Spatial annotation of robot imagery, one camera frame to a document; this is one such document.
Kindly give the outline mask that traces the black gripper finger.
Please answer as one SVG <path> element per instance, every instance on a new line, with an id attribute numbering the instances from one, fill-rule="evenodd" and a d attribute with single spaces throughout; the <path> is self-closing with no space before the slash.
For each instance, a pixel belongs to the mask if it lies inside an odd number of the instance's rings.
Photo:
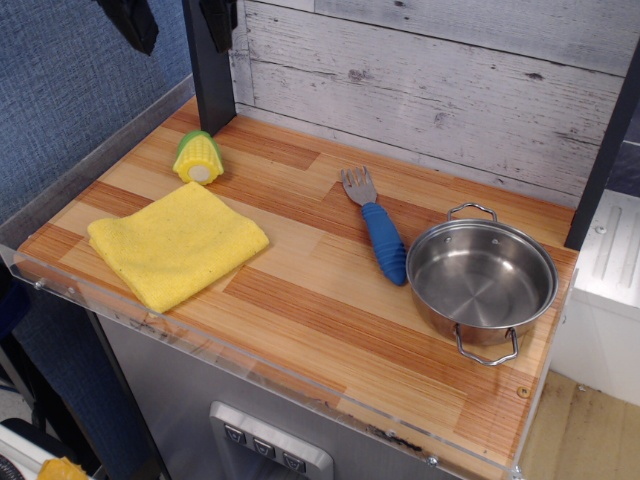
<path id="1" fill-rule="evenodd" d="M 97 0 L 97 3 L 135 50 L 152 54 L 159 27 L 146 0 Z"/>
<path id="2" fill-rule="evenodd" d="M 228 52 L 233 45 L 232 32 L 238 26 L 237 1 L 200 0 L 199 6 L 217 52 Z"/>

